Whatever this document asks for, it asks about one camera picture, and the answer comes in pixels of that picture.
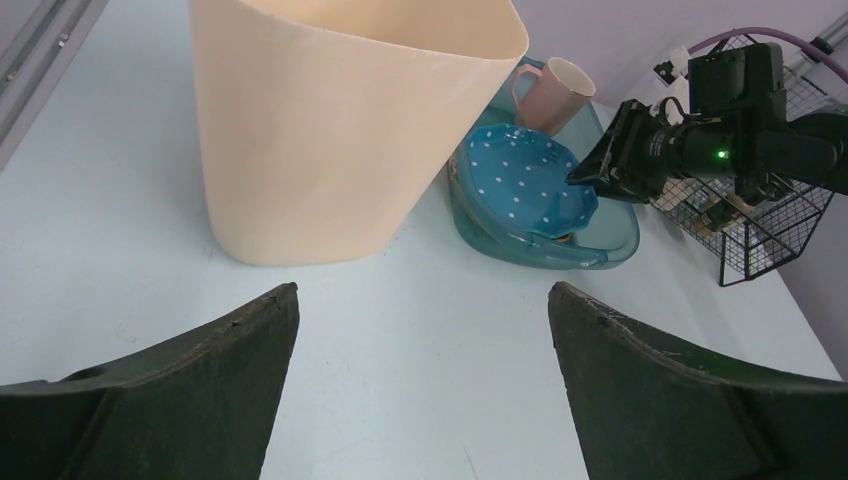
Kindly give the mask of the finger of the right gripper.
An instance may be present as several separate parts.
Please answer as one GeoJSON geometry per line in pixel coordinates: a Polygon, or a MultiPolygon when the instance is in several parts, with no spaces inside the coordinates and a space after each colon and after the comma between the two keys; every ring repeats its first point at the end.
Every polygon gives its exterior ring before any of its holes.
{"type": "Polygon", "coordinates": [[[587,157],[567,176],[569,185],[589,186],[598,196],[611,199],[635,199],[626,173],[628,157],[636,136],[636,101],[623,102],[611,124],[587,157]]]}

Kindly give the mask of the cream plastic waste bin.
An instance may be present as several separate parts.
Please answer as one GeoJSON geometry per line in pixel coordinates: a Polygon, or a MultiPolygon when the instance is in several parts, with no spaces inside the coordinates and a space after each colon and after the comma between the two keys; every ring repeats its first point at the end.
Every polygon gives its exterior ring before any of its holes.
{"type": "Polygon", "coordinates": [[[192,1],[205,199],[253,265],[381,250],[528,50],[509,1],[192,1]]]}

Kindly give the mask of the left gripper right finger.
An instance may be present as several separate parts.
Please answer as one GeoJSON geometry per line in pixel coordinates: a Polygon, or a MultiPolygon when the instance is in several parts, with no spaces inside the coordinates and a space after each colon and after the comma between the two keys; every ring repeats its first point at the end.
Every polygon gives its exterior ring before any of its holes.
{"type": "Polygon", "coordinates": [[[706,349],[566,282],[548,316],[593,479],[843,479],[847,386],[706,349]]]}

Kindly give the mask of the pink ceramic mug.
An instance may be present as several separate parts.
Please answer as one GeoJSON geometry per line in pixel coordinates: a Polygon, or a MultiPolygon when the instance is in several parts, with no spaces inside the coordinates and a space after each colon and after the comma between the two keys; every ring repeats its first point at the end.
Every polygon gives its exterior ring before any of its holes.
{"type": "Polygon", "coordinates": [[[515,123],[553,137],[589,103],[596,86],[576,64],[551,57],[542,68],[518,66],[510,92],[516,107],[515,123]],[[517,83],[525,74],[533,76],[533,84],[519,97],[517,83]]]}

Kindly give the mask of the teal transparent plastic tub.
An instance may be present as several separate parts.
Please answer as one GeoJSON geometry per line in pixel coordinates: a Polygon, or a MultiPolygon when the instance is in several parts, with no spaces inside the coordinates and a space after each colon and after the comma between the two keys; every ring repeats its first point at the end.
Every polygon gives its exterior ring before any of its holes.
{"type": "MultiPolygon", "coordinates": [[[[518,66],[524,64],[537,68],[545,65],[529,57],[522,58],[518,66]]],[[[466,137],[478,127],[501,123],[516,125],[513,122],[516,107],[510,92],[512,76],[500,87],[466,137]]],[[[517,83],[518,96],[523,95],[532,84],[532,75],[523,75],[517,83]]],[[[588,104],[551,138],[571,150],[580,162],[595,146],[602,133],[595,109],[588,104]]],[[[598,198],[598,208],[585,229],[559,239],[547,239],[507,225],[471,190],[470,166],[464,146],[466,137],[452,155],[458,160],[458,180],[475,221],[466,221],[460,217],[454,224],[460,236],[474,250],[504,262],[548,270],[610,269],[635,253],[639,246],[640,231],[632,206],[606,198],[598,198]]]]}

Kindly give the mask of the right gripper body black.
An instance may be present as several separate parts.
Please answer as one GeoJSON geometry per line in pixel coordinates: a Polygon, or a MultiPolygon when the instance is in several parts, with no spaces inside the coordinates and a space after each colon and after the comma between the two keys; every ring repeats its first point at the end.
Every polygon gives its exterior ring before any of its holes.
{"type": "Polygon", "coordinates": [[[616,187],[628,202],[658,199],[669,179],[734,175],[735,127],[721,119],[686,118],[667,125],[637,100],[616,114],[616,187]]]}

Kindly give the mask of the blue polka dot plate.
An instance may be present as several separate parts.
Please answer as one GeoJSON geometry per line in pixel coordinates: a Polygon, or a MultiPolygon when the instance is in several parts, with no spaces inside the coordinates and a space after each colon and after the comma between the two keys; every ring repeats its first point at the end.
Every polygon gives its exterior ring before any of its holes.
{"type": "Polygon", "coordinates": [[[473,129],[464,146],[472,192],[513,228],[559,239],[585,229],[598,208],[593,188],[567,182],[575,155],[544,133],[501,123],[473,129]]]}

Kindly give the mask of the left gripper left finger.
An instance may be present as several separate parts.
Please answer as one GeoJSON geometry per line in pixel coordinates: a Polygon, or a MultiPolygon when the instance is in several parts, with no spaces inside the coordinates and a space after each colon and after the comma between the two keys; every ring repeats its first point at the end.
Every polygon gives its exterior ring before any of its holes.
{"type": "Polygon", "coordinates": [[[55,382],[1,389],[5,479],[256,479],[298,327],[297,286],[55,382]]]}

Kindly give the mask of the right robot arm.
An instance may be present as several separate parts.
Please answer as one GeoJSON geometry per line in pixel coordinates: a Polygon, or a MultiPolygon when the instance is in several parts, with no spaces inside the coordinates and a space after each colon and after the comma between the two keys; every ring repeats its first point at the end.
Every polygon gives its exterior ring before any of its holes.
{"type": "Polygon", "coordinates": [[[731,178],[747,202],[785,179],[846,193],[846,107],[789,121],[783,78],[774,43],[692,58],[690,110],[680,123],[637,100],[623,102],[567,181],[631,203],[658,199],[671,178],[731,178]]]}

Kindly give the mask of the orange polka dot plate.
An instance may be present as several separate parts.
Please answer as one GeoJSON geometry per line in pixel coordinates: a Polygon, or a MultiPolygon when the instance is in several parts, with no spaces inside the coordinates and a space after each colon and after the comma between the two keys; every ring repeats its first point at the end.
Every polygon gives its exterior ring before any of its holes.
{"type": "Polygon", "coordinates": [[[452,155],[447,162],[450,201],[454,221],[462,217],[466,221],[475,221],[473,211],[458,180],[458,160],[452,155]]]}

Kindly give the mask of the black wire rack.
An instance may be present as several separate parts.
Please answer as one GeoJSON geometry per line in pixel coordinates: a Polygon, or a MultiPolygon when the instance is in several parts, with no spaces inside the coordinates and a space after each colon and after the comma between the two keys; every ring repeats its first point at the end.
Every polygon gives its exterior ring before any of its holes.
{"type": "MultiPolygon", "coordinates": [[[[696,52],[706,53],[706,47],[712,47],[708,53],[714,54],[755,43],[746,33],[706,43],[696,52]]],[[[783,70],[787,119],[846,104],[847,86],[834,91],[822,88],[811,78],[813,58],[799,55],[783,70]]],[[[718,282],[726,287],[799,258],[835,196],[796,180],[781,185],[784,190],[777,200],[750,206],[738,203],[732,179],[670,179],[652,204],[719,259],[718,282]]]]}

